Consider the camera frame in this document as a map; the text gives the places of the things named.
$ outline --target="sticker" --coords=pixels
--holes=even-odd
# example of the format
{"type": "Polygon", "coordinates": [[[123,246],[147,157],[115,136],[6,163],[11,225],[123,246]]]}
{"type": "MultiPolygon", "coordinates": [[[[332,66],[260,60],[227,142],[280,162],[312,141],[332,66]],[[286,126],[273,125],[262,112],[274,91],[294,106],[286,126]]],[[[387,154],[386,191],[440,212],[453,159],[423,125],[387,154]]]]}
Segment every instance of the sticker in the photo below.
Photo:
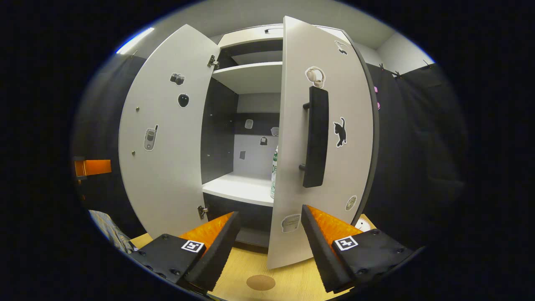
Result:
{"type": "Polygon", "coordinates": [[[154,129],[147,129],[145,132],[144,147],[146,151],[151,151],[154,148],[154,141],[156,141],[156,132],[158,131],[158,125],[154,129]]]}
{"type": "Polygon", "coordinates": [[[367,221],[363,219],[358,219],[357,224],[355,225],[355,228],[362,232],[370,231],[371,227],[370,224],[368,224],[367,221]]]}
{"type": "Polygon", "coordinates": [[[182,246],[181,249],[186,250],[186,251],[189,251],[189,252],[199,253],[199,251],[201,250],[201,248],[202,248],[203,245],[204,245],[204,243],[195,242],[195,241],[193,241],[193,240],[188,240],[188,241],[182,246]]]}
{"type": "Polygon", "coordinates": [[[186,80],[186,77],[181,75],[180,73],[171,74],[170,81],[177,84],[177,86],[182,85],[184,83],[184,80],[186,80]]]}
{"type": "Polygon", "coordinates": [[[279,135],[279,128],[277,126],[271,128],[271,135],[272,136],[278,136],[279,135]]]}
{"type": "Polygon", "coordinates": [[[253,128],[253,120],[252,119],[247,119],[245,121],[245,128],[246,129],[252,129],[253,128]]]}
{"type": "Polygon", "coordinates": [[[313,83],[317,88],[323,88],[325,84],[325,73],[318,67],[310,67],[305,72],[304,75],[307,77],[308,81],[313,83]]]}
{"type": "Polygon", "coordinates": [[[339,51],[341,54],[345,54],[345,55],[347,55],[347,52],[346,52],[345,50],[342,49],[342,46],[347,47],[347,45],[345,45],[344,43],[339,42],[339,41],[335,41],[334,43],[336,43],[336,46],[338,47],[338,51],[339,51]]]}
{"type": "Polygon", "coordinates": [[[358,246],[358,243],[351,236],[337,239],[334,242],[336,243],[336,246],[338,246],[338,249],[340,251],[345,251],[352,247],[358,246]]]}
{"type": "Polygon", "coordinates": [[[178,95],[178,105],[185,108],[189,104],[189,96],[188,94],[180,94],[178,95]]]}
{"type": "Polygon", "coordinates": [[[338,135],[338,143],[336,144],[336,147],[341,147],[347,143],[346,120],[343,117],[340,117],[340,119],[342,120],[342,124],[333,121],[334,133],[338,135]]]}
{"type": "Polygon", "coordinates": [[[351,208],[353,208],[353,206],[355,206],[355,203],[357,203],[357,196],[356,195],[350,197],[349,200],[347,201],[346,211],[351,210],[351,208]]]}
{"type": "Polygon", "coordinates": [[[282,227],[282,233],[289,233],[299,228],[299,222],[301,220],[301,214],[292,214],[286,216],[280,226],[282,227]]]}

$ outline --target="cabinet door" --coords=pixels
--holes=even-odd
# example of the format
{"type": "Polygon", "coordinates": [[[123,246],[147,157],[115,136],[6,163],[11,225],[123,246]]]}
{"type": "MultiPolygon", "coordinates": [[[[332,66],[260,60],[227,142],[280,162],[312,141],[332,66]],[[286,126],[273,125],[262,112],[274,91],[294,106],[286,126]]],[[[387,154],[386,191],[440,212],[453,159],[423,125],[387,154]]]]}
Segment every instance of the cabinet door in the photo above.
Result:
{"type": "Polygon", "coordinates": [[[303,204],[352,222],[368,180],[374,131],[370,86],[351,44],[286,16],[282,53],[277,181],[267,268],[312,257],[300,222],[303,204]],[[325,74],[321,89],[328,93],[328,136],[323,183],[305,188],[299,165],[307,160],[309,112],[303,104],[309,102],[313,85],[306,71],[313,66],[325,74]],[[345,140],[339,127],[345,130],[345,140]],[[349,202],[353,196],[356,200],[349,202]]]}
{"type": "Polygon", "coordinates": [[[149,56],[126,96],[119,163],[126,194],[151,237],[178,236],[207,221],[197,213],[204,206],[201,127],[214,68],[207,64],[219,51],[202,33],[184,25],[149,56]],[[171,81],[174,73],[184,77],[180,85],[171,81]],[[183,107],[179,104],[179,95],[187,95],[187,105],[184,96],[183,107]],[[154,129],[155,134],[147,134],[154,129]],[[154,142],[150,149],[147,135],[154,142]]]}

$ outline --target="white cabinet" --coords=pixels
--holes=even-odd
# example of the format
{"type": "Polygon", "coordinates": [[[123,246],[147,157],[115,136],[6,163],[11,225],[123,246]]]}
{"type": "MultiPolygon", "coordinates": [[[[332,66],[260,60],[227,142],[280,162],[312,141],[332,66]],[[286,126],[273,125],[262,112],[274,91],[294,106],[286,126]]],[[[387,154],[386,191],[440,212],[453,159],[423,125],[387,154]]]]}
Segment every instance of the white cabinet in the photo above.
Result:
{"type": "Polygon", "coordinates": [[[268,233],[244,229],[241,236],[270,238],[267,268],[312,257],[300,225],[301,206],[351,223],[360,216],[373,180],[378,121],[367,73],[339,29],[284,17],[283,24],[225,34],[216,45],[182,26],[147,59],[121,116],[121,173],[145,229],[152,237],[182,234],[206,222],[197,208],[207,206],[207,198],[209,213],[232,208],[223,203],[228,200],[248,208],[243,210],[250,220],[271,219],[268,233]],[[278,52],[280,60],[274,62],[278,52]],[[212,55],[221,68],[209,66],[212,55]],[[227,101],[214,92],[216,85],[239,98],[234,115],[216,116],[227,101]],[[253,116],[250,132],[241,124],[243,116],[253,116]],[[269,134],[275,126],[278,136],[269,134]],[[145,148],[147,137],[154,138],[151,149],[145,148]],[[212,146],[213,153],[206,153],[208,138],[224,150],[212,146]],[[217,169],[228,160],[233,166],[220,167],[221,174],[203,182],[207,164],[217,169]],[[348,202],[353,196],[356,202],[348,202]]]}

